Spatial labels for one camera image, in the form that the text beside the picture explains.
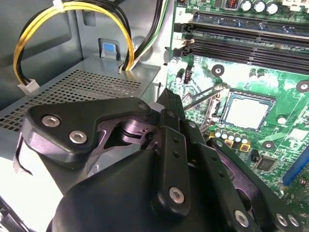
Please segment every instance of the blue slot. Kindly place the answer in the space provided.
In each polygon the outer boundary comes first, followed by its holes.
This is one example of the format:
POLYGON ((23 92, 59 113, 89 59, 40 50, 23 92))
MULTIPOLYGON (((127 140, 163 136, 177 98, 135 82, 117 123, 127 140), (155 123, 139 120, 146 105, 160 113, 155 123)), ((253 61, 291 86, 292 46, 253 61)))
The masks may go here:
POLYGON ((296 160, 296 162, 291 166, 291 168, 286 172, 283 176, 283 184, 285 186, 289 186, 290 183, 296 178, 296 176, 301 172, 301 170, 306 166, 309 162, 309 148, 300 155, 300 157, 296 160))

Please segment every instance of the motherboard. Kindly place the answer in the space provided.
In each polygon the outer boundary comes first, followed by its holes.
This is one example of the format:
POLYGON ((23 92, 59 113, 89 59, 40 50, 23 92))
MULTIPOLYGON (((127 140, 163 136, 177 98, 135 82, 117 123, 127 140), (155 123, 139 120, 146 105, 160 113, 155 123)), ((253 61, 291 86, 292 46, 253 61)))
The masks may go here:
POLYGON ((306 0, 176 0, 167 79, 204 138, 221 138, 305 225, 308 8, 306 0))

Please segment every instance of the capacitor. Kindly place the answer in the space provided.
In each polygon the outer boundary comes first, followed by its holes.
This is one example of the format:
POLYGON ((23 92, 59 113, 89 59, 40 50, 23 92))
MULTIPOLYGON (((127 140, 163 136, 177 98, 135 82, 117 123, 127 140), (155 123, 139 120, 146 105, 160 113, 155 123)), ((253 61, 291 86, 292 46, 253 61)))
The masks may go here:
POLYGON ((176 79, 175 80, 176 80, 177 83, 180 83, 182 81, 183 74, 184 74, 184 69, 180 69, 178 71, 178 73, 176 74, 176 79))
POLYGON ((256 69, 250 69, 249 77, 250 77, 250 79, 252 79, 252 80, 257 80, 256 69))
POLYGON ((227 131, 226 130, 221 131, 221 138, 227 139, 227 131))
POLYGON ((253 3, 253 10, 256 13, 262 13, 265 10, 265 8, 266 8, 266 4, 262 0, 256 0, 253 3))
POLYGON ((237 142, 237 143, 239 143, 240 141, 241 141, 241 136, 240 136, 240 134, 239 133, 235 133, 234 134, 234 140, 235 140, 235 142, 237 142))
POLYGON ((266 3, 266 13, 268 15, 274 15, 278 12, 278 9, 279 7, 275 1, 269 1, 266 3))
POLYGON ((221 130, 219 128, 214 130, 214 136, 216 136, 218 138, 221 136, 221 130))
POLYGON ((241 135, 241 143, 242 144, 248 143, 248 137, 245 134, 241 135))
POLYGON ((250 0, 242 1, 240 8, 243 12, 248 12, 252 7, 252 2, 250 0))
POLYGON ((231 140, 231 141, 233 141, 234 140, 234 133, 232 132, 232 131, 229 131, 228 133, 227 133, 227 138, 228 138, 228 140, 231 140))
POLYGON ((257 78, 264 78, 265 77, 265 70, 264 69, 258 69, 257 70, 257 78))

